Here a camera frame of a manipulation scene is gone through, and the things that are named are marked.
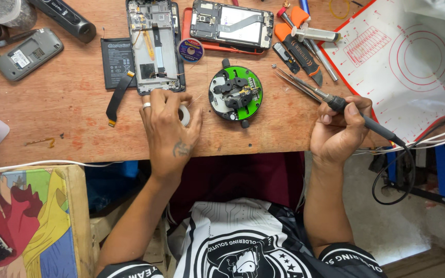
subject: hand tattoo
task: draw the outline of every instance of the hand tattoo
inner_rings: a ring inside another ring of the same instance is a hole
[[[193,149],[193,145],[187,147],[185,143],[182,142],[182,139],[179,139],[179,142],[175,144],[173,148],[173,156],[176,157],[176,152],[178,152],[178,156],[188,156],[190,155],[191,150]]]

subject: concrete floor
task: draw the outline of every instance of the concrete floor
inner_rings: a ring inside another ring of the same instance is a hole
[[[305,153],[306,180],[310,175],[312,157]],[[372,156],[352,156],[345,165],[343,199],[346,213],[358,247],[372,254],[380,265],[430,249],[430,234],[426,225],[425,199],[408,197],[402,202],[385,206],[372,197],[372,183],[377,176],[368,170]],[[390,201],[400,196],[392,192]]]

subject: man's right hand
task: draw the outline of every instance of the man's right hand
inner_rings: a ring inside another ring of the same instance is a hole
[[[310,150],[313,160],[321,165],[343,167],[368,133],[359,111],[370,117],[372,100],[359,95],[345,99],[348,105],[343,114],[332,111],[325,102],[318,109]]]
[[[202,128],[202,109],[198,109],[190,128],[182,125],[178,107],[182,101],[191,100],[186,92],[155,89],[142,97],[150,107],[140,108],[142,122],[149,143],[152,177],[158,180],[179,180],[198,142]]]

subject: wooden workbench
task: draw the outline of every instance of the wooden workbench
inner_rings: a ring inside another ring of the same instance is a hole
[[[177,2],[180,11],[192,6],[192,0]],[[230,0],[220,2],[231,4]],[[67,0],[67,3],[96,25],[97,36],[89,44],[81,43],[38,11],[36,28],[51,28],[63,42],[64,51],[21,81],[9,82],[0,73],[0,119],[11,129],[0,145],[0,166],[48,159],[101,162],[149,157],[138,112],[142,102],[134,88],[125,94],[114,128],[108,126],[105,114],[113,90],[104,89],[100,38],[128,37],[124,1]],[[239,4],[276,14],[282,1],[240,0]],[[298,1],[291,1],[291,5],[298,5]],[[331,15],[328,1],[309,0],[309,5],[312,27],[333,30],[343,22]],[[346,10],[342,1],[338,1],[336,7],[337,14],[341,14],[339,10]],[[349,16],[358,10],[358,6],[351,4]],[[276,16],[275,22],[280,23],[281,19]],[[2,49],[2,53],[11,47],[14,46]],[[226,121],[209,112],[209,82],[221,69],[223,58],[229,58],[231,64],[250,68],[263,84],[263,105],[249,120],[248,129],[242,129],[239,123]],[[186,90],[193,95],[193,99],[201,96],[189,110],[202,107],[204,111],[204,124],[200,142],[195,147],[195,156],[309,148],[318,104],[275,75],[271,68],[274,63],[286,68],[276,53],[269,50],[258,56],[207,51],[194,67],[185,64]],[[351,95],[340,79],[334,83],[324,69],[322,74],[323,91],[343,97]],[[303,70],[298,77],[314,84]],[[54,148],[48,149],[47,142],[24,146],[25,142],[47,137],[56,139]],[[386,140],[372,134],[364,143],[365,146],[387,144]]]

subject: phone battery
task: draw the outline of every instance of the phone battery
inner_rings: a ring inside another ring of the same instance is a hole
[[[106,89],[114,89],[129,71],[135,73],[130,38],[100,39]],[[136,87],[136,76],[128,87]]]

